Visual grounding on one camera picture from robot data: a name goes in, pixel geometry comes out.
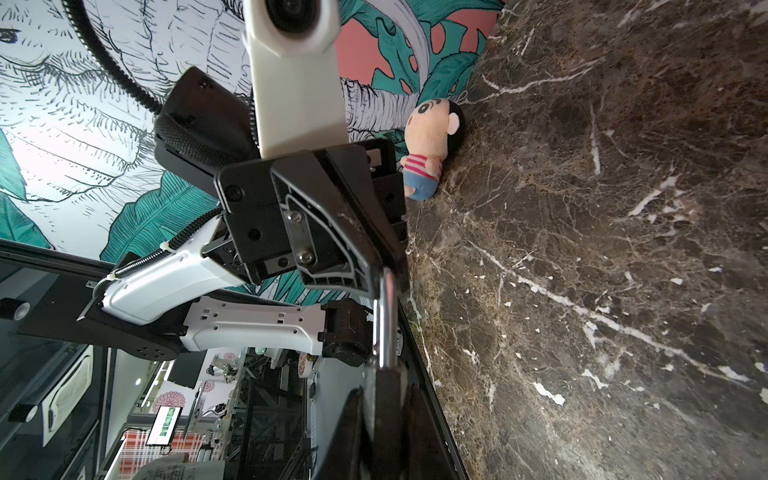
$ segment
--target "stuffed doll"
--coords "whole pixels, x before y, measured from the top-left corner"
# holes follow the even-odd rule
[[[406,125],[409,154],[400,160],[406,197],[426,200],[435,194],[442,163],[461,146],[464,131],[462,109],[447,98],[416,107]]]

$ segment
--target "monitor screen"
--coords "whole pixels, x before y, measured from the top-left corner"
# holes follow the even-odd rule
[[[174,439],[180,414],[181,407],[160,407],[147,437],[147,445],[169,445]]]

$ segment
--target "doll head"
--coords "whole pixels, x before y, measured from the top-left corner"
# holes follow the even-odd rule
[[[464,139],[464,114],[447,98],[435,98],[420,104],[406,125],[406,147],[412,154],[445,160]]]

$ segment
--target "red checkered pattern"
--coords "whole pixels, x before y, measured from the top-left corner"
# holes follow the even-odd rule
[[[173,442],[170,444],[170,453],[188,453],[190,462],[197,459],[197,450],[203,445],[203,436],[190,433],[186,439],[182,439],[184,431],[177,430]],[[168,453],[168,447],[148,447],[147,437],[149,432],[141,430],[128,430],[125,432],[125,447],[120,457],[119,480],[131,480],[136,473],[147,463],[160,458]],[[218,460],[221,457],[221,447],[214,448],[211,459]]]

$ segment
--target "brown marble surface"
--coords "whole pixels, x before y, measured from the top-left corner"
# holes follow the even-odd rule
[[[505,8],[409,200],[404,300],[471,478],[768,475],[766,11]]]

